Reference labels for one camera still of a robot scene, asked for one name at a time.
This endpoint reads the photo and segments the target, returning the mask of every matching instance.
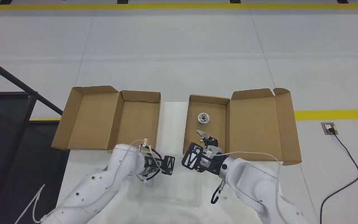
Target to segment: transparent cover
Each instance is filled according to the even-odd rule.
[[[173,174],[161,172],[147,183],[138,178],[129,183],[130,200],[175,203],[198,208],[201,203],[201,175],[181,165],[183,156],[175,156]]]

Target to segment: black fabric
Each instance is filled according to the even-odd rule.
[[[6,162],[12,162],[9,153],[14,149],[16,136],[29,109],[29,95],[25,92],[0,92],[0,177],[9,172]],[[0,194],[5,184],[0,181]]]
[[[69,151],[51,148],[58,122],[30,122],[0,197],[1,223],[14,224],[43,184],[35,217],[55,208]],[[33,223],[32,206],[19,223]]]

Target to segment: black connector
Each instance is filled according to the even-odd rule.
[[[335,131],[334,128],[329,128],[329,129],[328,129],[328,132],[329,132],[329,133],[332,133],[332,134],[334,134],[334,135],[336,135],[336,131]]]

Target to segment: metal pole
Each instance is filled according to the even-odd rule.
[[[63,111],[61,109],[59,109],[57,106],[55,106],[53,103],[51,103],[50,101],[48,101],[46,98],[44,98],[43,96],[41,96],[38,92],[36,92],[35,90],[31,89],[28,85],[26,85],[25,83],[21,82],[18,78],[16,78],[15,76],[13,76],[12,74],[10,74],[8,71],[6,71],[5,69],[3,69],[2,67],[0,67],[0,75],[2,75],[4,78],[6,78],[7,80],[9,80],[10,82],[14,83],[16,86],[18,86],[19,88],[23,89],[25,92],[27,92],[29,95],[34,95],[37,97],[37,99],[39,101],[41,101],[43,104],[45,104],[46,106],[48,106],[49,108],[51,108],[52,110],[56,111],[59,115],[62,115]]]

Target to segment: white cable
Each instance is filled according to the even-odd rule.
[[[119,168],[120,168],[121,165],[123,164],[123,161],[124,161],[124,159],[126,158],[128,152],[129,152],[130,147],[131,147],[135,142],[138,142],[138,141],[143,141],[143,140],[142,140],[142,139],[137,139],[137,140],[134,140],[134,141],[131,142],[131,144],[129,145],[129,147],[128,147],[126,153],[124,154],[124,157],[123,157],[123,159],[122,159],[121,164],[118,166],[118,168],[117,168],[117,170],[116,170],[116,173],[115,173],[114,177],[117,175]],[[115,178],[113,179],[113,182],[111,183],[111,185],[109,185],[108,188],[110,188],[110,187],[114,184],[114,181],[115,181]],[[92,203],[90,203],[90,204],[88,204],[88,205],[86,205],[86,206],[90,206],[90,205],[96,203],[98,200],[101,199],[101,197],[102,197],[104,194],[105,194],[105,192],[104,192],[102,195],[100,195],[100,196],[97,198],[97,200],[95,200],[94,202],[92,202]],[[56,208],[54,208],[51,212],[49,212],[48,214],[46,214],[45,217],[49,216],[50,214],[52,214],[53,212],[55,212],[55,211],[57,211],[57,210],[59,210],[59,209],[61,209],[61,208],[81,208],[81,207],[80,207],[80,206],[60,206],[60,207],[56,207]]]
[[[35,218],[35,208],[36,208],[36,205],[37,205],[37,201],[40,199],[40,194],[41,194],[41,192],[36,196],[34,208],[32,209],[32,220],[33,220],[35,223],[41,223],[41,222],[42,222],[42,220],[37,221],[36,218]]]
[[[30,205],[35,201],[35,204],[34,204],[34,209],[32,210],[32,219],[34,220],[34,222],[36,223],[40,223],[38,222],[36,219],[35,219],[35,207],[36,207],[36,202],[39,200],[40,198],[40,194],[41,194],[41,191],[43,190],[43,188],[45,187],[45,184],[40,188],[40,190],[35,194],[34,198],[30,201],[30,203],[27,205],[27,207],[25,208],[25,210],[23,210],[23,212],[21,213],[21,215],[17,218],[15,224],[17,224],[20,219],[22,218],[22,216],[25,214],[25,212],[28,210],[28,208],[30,207]]]
[[[222,155],[229,155],[229,154],[233,154],[233,153],[246,153],[246,154],[262,154],[262,155],[267,155],[267,156],[271,156],[272,158],[274,158],[277,163],[279,164],[279,169],[277,170],[277,179],[276,179],[276,208],[279,211],[279,214],[281,216],[281,218],[286,222],[286,220],[284,219],[284,217],[281,214],[280,208],[279,208],[279,175],[280,175],[280,170],[281,170],[281,163],[280,161],[273,155],[268,154],[268,153],[264,153],[264,152],[241,152],[241,151],[236,151],[236,152],[228,152],[228,153],[224,153],[224,154],[216,154],[216,155],[211,155],[211,156],[222,156]]]

